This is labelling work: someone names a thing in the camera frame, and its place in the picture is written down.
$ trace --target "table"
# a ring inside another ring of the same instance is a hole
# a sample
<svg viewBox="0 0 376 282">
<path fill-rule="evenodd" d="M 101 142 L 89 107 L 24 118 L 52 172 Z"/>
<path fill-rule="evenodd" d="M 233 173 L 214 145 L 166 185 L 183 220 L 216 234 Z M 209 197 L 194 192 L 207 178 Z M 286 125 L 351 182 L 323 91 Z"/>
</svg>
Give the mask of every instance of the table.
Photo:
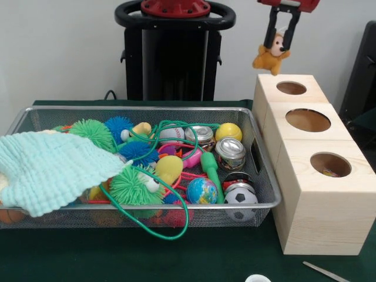
<svg viewBox="0 0 376 282">
<path fill-rule="evenodd" d="M 36 105 L 244 106 L 239 102 L 36 101 Z M 159 229 L 172 233 L 178 230 Z M 350 281 L 376 281 L 376 225 L 357 257 L 284 256 L 270 213 L 258 228 L 190 228 L 178 241 L 141 229 L 1 230 L 3 281 L 332 281 L 304 260 Z"/>
</svg>

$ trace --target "black cable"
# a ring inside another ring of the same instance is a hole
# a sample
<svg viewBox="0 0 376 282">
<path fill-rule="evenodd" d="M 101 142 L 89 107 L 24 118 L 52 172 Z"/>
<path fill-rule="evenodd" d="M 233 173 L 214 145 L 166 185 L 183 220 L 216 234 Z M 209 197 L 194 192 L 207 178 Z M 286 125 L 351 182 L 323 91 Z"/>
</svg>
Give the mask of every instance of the black cable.
<svg viewBox="0 0 376 282">
<path fill-rule="evenodd" d="M 107 93 L 106 93 L 106 96 L 105 96 L 104 100 L 107 100 L 107 98 L 110 95 L 110 93 L 112 94 L 114 100 L 118 99 L 118 97 L 116 96 L 116 94 L 115 94 L 115 92 L 113 90 L 108 90 Z"/>
</svg>

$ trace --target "metal can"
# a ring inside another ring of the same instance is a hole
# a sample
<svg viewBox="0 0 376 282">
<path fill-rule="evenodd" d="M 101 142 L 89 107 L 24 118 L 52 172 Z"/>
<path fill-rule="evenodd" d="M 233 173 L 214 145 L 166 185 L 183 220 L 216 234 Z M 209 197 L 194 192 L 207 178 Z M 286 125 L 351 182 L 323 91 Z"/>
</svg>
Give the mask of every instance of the metal can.
<svg viewBox="0 0 376 282">
<path fill-rule="evenodd" d="M 229 189 L 229 187 L 231 185 L 236 184 L 236 183 L 247 183 L 251 187 L 253 187 L 253 181 L 252 181 L 252 178 L 249 174 L 247 174 L 245 172 L 231 172 L 226 176 L 226 178 L 224 179 L 224 181 L 222 183 L 223 192 L 225 194 L 227 194 L 229 192 L 229 191 L 227 191 L 227 189 Z"/>
<path fill-rule="evenodd" d="M 228 192 L 236 189 L 236 188 L 239 188 L 239 187 L 243 187 L 243 188 L 246 188 L 248 189 L 252 194 L 256 194 L 255 191 L 254 191 L 254 188 L 249 185 L 248 183 L 245 183 L 245 182 L 237 182 L 237 183 L 233 183 L 231 184 L 225 191 L 225 194 L 227 194 Z"/>
<path fill-rule="evenodd" d="M 214 146 L 216 145 L 213 130 L 208 126 L 200 125 L 192 126 L 192 129 L 197 134 L 197 140 L 199 141 L 199 145 L 208 152 L 211 152 Z M 185 130 L 185 135 L 187 140 L 192 142 L 196 141 L 191 128 L 187 127 L 187 129 Z"/>
<path fill-rule="evenodd" d="M 225 137 L 216 145 L 219 166 L 229 172 L 238 172 L 246 163 L 246 150 L 235 138 Z"/>
</svg>

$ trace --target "teal knitted blanket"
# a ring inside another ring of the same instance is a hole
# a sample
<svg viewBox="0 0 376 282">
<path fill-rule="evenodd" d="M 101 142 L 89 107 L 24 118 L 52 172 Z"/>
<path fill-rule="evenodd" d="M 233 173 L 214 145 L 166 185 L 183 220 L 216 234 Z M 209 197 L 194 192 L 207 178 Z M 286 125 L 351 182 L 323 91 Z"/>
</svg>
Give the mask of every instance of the teal knitted blanket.
<svg viewBox="0 0 376 282">
<path fill-rule="evenodd" d="M 124 163 L 89 139 L 64 133 L 27 132 L 0 137 L 0 191 L 5 207 L 32 217 L 58 210 L 86 189 L 119 174 Z"/>
</svg>

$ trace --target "toy with googly eyes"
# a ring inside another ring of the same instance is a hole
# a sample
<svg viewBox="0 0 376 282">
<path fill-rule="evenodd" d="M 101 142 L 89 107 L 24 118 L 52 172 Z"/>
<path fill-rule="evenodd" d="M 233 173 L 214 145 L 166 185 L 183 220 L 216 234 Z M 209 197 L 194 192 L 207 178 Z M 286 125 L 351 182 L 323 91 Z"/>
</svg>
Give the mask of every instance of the toy with googly eyes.
<svg viewBox="0 0 376 282">
<path fill-rule="evenodd" d="M 155 174 L 151 167 L 144 168 Z M 139 172 L 135 167 L 126 165 L 123 171 L 115 176 L 110 184 L 110 195 L 119 204 L 140 206 L 144 204 L 163 204 L 165 188 L 154 178 Z M 129 210 L 135 217 L 148 219 L 155 215 L 156 210 Z"/>
</svg>

